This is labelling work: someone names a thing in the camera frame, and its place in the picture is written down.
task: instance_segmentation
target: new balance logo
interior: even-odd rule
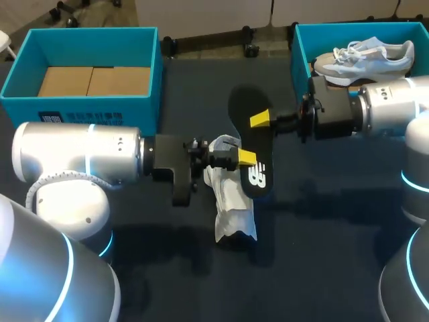
[[[258,186],[261,189],[265,188],[267,183],[263,171],[265,171],[265,165],[260,162],[249,168],[249,182],[252,186]]]

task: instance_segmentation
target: blue storage box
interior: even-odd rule
[[[38,97],[48,67],[150,67],[147,95]],[[156,133],[163,60],[157,28],[30,30],[0,92],[15,127],[26,121],[139,127]]]
[[[411,76],[429,74],[429,34],[420,22],[377,22],[377,23],[326,23],[297,25],[292,44],[291,73],[296,100],[301,103],[302,95],[308,92],[308,79],[312,62],[321,54],[334,48],[347,48],[352,41],[363,41],[377,37],[386,44],[414,43],[415,61]]]

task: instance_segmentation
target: dark table surface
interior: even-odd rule
[[[0,84],[10,64],[0,64]],[[230,90],[259,85],[295,108],[284,59],[166,62],[161,133],[236,135]],[[0,193],[23,204],[11,165],[13,126],[0,108]],[[257,243],[216,245],[215,198],[201,181],[188,208],[168,184],[109,193],[120,321],[382,321],[379,276],[410,235],[400,211],[400,140],[275,142],[275,188],[255,202]]]

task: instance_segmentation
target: sneaker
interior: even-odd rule
[[[320,55],[313,69],[332,84],[349,86],[362,78],[381,82],[405,77],[413,62],[414,45],[411,41],[391,45],[372,37]]]

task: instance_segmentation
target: shoe insole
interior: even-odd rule
[[[250,117],[272,107],[267,95],[253,85],[235,87],[228,102],[228,114],[241,139],[241,148],[256,153],[256,166],[240,168],[241,185],[251,199],[266,196],[273,187],[273,131],[250,127]]]

